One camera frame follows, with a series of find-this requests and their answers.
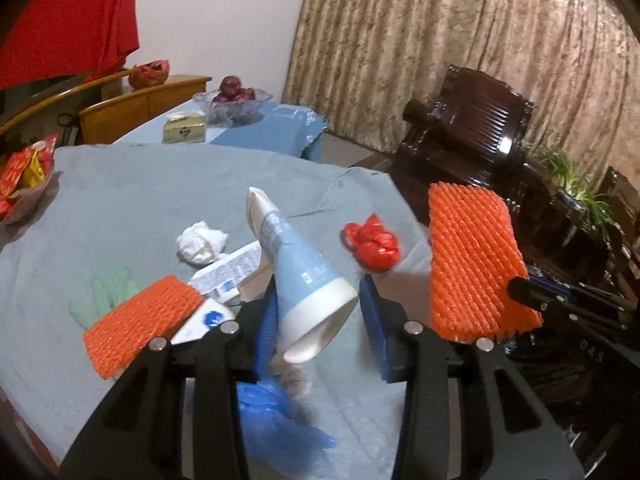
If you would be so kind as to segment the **orange foam fruit net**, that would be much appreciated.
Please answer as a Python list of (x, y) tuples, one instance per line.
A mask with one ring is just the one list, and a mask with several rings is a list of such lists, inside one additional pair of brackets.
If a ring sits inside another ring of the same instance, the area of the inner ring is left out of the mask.
[(528, 278), (503, 199), (487, 188), (438, 182), (428, 190), (432, 248), (431, 328), (472, 344), (536, 330), (541, 315), (509, 298), (512, 278)]

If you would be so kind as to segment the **blue plastic bag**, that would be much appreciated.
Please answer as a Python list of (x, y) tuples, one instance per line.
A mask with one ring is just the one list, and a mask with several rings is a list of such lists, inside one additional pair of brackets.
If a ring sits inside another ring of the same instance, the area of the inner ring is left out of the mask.
[(328, 478), (334, 467), (328, 451), (336, 441), (302, 422), (297, 404), (274, 380), (236, 386), (244, 450), (285, 477)]

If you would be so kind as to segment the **green rubber glove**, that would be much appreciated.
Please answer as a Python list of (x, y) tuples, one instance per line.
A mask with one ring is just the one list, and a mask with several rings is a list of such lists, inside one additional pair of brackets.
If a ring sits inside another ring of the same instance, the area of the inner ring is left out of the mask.
[(90, 298), (84, 304), (71, 301), (67, 306), (68, 314), (83, 330), (88, 330), (104, 315), (136, 296), (140, 288), (130, 270), (123, 266), (117, 272), (111, 289), (107, 288), (102, 278), (95, 275), (90, 280), (89, 292)]

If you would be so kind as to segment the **white toothpaste box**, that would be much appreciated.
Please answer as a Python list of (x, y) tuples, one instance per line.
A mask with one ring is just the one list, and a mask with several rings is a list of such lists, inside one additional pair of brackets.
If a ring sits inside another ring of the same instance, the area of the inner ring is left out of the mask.
[(207, 298), (191, 314), (190, 318), (181, 326), (171, 338), (172, 344), (185, 344), (186, 342), (203, 338), (210, 330), (218, 325), (235, 319), (234, 312), (223, 304)]

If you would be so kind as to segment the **red plastic bag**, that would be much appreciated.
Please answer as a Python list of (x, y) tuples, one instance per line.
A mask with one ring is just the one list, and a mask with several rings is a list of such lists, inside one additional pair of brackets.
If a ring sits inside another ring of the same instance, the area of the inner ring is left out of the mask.
[(345, 224), (342, 240), (355, 259), (371, 271), (389, 271), (401, 258), (397, 236), (386, 229), (377, 214), (371, 214), (363, 224)]

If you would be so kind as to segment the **white printed packaging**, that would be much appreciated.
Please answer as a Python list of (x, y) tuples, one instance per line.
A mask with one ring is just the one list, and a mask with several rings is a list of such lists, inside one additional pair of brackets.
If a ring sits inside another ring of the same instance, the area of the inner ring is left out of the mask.
[(196, 271), (189, 285), (220, 304), (236, 306), (260, 298), (273, 276), (258, 240)]

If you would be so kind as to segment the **blue white toothpaste tube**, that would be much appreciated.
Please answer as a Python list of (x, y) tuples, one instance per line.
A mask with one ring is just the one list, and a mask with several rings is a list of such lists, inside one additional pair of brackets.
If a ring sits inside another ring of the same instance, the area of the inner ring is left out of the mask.
[(278, 302), (277, 352), (302, 364), (326, 348), (356, 307), (358, 292), (288, 221), (261, 189), (246, 194), (247, 222), (260, 245), (258, 268), (239, 291), (250, 301), (274, 281)]

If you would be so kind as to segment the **dark wooden side table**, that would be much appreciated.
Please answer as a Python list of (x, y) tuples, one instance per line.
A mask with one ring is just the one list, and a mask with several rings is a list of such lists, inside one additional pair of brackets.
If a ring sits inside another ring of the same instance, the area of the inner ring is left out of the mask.
[(540, 276), (639, 298), (639, 192), (610, 167), (598, 188), (594, 210), (556, 188), (528, 188), (513, 222), (525, 261)]

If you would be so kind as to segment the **green potted plant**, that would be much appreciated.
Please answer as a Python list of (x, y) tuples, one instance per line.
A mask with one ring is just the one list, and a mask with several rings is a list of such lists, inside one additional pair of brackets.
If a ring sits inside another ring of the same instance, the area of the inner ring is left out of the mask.
[(590, 228), (603, 232), (606, 226), (616, 226), (610, 207), (590, 188), (577, 162), (559, 148), (538, 148), (535, 154), (558, 187), (585, 209)]

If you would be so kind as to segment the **crumpled white tissue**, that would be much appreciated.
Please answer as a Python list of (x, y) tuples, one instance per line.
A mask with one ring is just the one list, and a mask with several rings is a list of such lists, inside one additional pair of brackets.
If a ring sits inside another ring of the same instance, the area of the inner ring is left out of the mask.
[(194, 266), (207, 266), (224, 252), (228, 236), (224, 231), (211, 229), (205, 221), (196, 222), (177, 237), (178, 254)]

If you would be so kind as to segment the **grey table cloth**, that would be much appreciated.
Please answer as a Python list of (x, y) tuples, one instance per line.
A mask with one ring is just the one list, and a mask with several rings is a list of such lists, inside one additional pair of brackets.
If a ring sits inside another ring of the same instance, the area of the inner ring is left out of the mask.
[(226, 232), (229, 250), (248, 244), (252, 186), (352, 283), (362, 271), (342, 243), (343, 226), (377, 214), (402, 251), (378, 290), (426, 319), (430, 245), (386, 174), (213, 144), (61, 148), (32, 221), (1, 235), (1, 387), (56, 460), (110, 388), (87, 358), (70, 306), (90, 304), (91, 280), (111, 285), (121, 270), (140, 287), (168, 275), (190, 280), (176, 239), (195, 222)]

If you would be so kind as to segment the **snack basket red packets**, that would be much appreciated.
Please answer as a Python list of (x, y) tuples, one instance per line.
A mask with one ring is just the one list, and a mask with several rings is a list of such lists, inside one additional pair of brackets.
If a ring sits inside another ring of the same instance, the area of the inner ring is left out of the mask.
[(27, 220), (49, 186), (54, 169), (56, 133), (11, 154), (1, 167), (1, 224)]

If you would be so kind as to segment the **blue table cover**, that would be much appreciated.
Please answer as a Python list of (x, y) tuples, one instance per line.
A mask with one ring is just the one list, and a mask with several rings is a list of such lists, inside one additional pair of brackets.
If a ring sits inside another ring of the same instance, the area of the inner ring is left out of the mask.
[[(163, 125), (170, 115), (197, 109), (195, 102), (186, 101), (134, 128), (116, 143), (159, 144), (163, 140)], [(311, 108), (267, 102), (249, 124), (229, 128), (208, 126), (205, 143), (250, 148), (318, 162), (325, 131), (326, 121)]]

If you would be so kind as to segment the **beige patterned curtain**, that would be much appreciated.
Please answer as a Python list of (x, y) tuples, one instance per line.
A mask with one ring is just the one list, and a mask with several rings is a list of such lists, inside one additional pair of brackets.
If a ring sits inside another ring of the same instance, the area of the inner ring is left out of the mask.
[(304, 0), (283, 97), (393, 152), (406, 103), (433, 103), (450, 65), (533, 103), (530, 146), (591, 182), (611, 167), (638, 180), (639, 41), (613, 0)]

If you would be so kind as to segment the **tissue box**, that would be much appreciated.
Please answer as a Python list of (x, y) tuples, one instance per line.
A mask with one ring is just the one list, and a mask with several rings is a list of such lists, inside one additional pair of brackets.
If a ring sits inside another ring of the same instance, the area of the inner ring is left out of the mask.
[(201, 143), (206, 140), (206, 115), (203, 112), (169, 114), (163, 124), (163, 144)]

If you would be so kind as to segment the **wooden tv cabinet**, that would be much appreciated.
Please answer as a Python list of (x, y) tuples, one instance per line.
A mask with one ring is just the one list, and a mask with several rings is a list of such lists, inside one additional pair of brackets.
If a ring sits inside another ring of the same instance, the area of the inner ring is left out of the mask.
[(68, 81), (37, 93), (28, 103), (1, 119), (2, 139), (26, 131), (25, 124), (36, 116), (62, 110), (68, 103), (81, 105), (67, 114), (78, 125), (85, 144), (110, 144), (145, 122), (189, 101), (206, 89), (209, 76), (170, 75), (163, 84), (141, 90), (131, 89), (130, 70), (119, 70), (89, 82), (73, 76)]

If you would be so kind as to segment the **glass fruit bowl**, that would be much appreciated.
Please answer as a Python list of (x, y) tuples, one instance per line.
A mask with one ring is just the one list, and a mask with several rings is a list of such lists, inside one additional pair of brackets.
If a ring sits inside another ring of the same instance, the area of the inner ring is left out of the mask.
[(192, 96), (192, 101), (205, 114), (209, 125), (231, 127), (250, 124), (262, 117), (260, 110), (273, 95), (260, 89), (255, 89), (254, 93), (254, 100), (221, 102), (216, 101), (217, 91), (198, 92)]

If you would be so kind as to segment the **red apples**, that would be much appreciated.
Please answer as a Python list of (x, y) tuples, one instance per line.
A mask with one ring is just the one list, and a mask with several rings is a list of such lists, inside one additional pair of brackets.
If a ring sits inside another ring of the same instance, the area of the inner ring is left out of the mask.
[(245, 88), (238, 76), (225, 76), (220, 82), (219, 90), (213, 97), (214, 102), (245, 102), (254, 101), (256, 99), (255, 90), (253, 88)]

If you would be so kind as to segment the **red cloth cover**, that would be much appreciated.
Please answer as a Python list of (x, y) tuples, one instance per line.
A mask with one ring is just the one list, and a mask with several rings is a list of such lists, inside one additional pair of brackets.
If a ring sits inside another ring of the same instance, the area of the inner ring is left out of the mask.
[(138, 49), (136, 0), (29, 0), (1, 36), (1, 88), (103, 75)]

